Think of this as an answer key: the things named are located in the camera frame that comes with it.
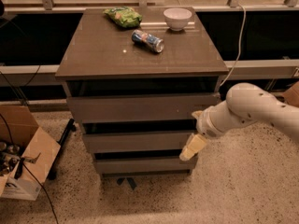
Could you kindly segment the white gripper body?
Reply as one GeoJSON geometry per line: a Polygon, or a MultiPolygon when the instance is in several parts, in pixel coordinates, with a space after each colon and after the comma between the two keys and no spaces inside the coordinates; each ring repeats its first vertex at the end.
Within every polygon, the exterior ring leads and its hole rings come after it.
{"type": "Polygon", "coordinates": [[[223,132],[216,128],[213,124],[210,112],[212,107],[205,110],[192,112],[192,116],[196,119],[196,130],[207,139],[215,139],[223,136],[223,132]]]}

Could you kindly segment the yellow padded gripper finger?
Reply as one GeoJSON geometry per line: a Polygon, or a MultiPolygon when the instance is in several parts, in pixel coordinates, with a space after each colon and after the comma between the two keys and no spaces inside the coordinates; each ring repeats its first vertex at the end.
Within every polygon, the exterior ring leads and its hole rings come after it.
{"type": "Polygon", "coordinates": [[[202,150],[207,144],[207,140],[201,134],[192,133],[188,138],[186,145],[181,150],[179,158],[182,161],[188,161],[202,150]]]}

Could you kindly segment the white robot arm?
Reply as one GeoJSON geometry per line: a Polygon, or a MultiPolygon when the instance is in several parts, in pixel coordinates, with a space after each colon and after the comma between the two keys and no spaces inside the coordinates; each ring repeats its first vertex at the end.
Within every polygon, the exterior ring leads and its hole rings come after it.
{"type": "Polygon", "coordinates": [[[224,101],[194,111],[197,133],[192,133],[179,158],[188,161],[202,150],[208,139],[218,138],[232,129],[264,122],[299,142],[299,104],[294,87],[283,93],[284,102],[250,83],[238,83],[226,93],[224,101]]]}

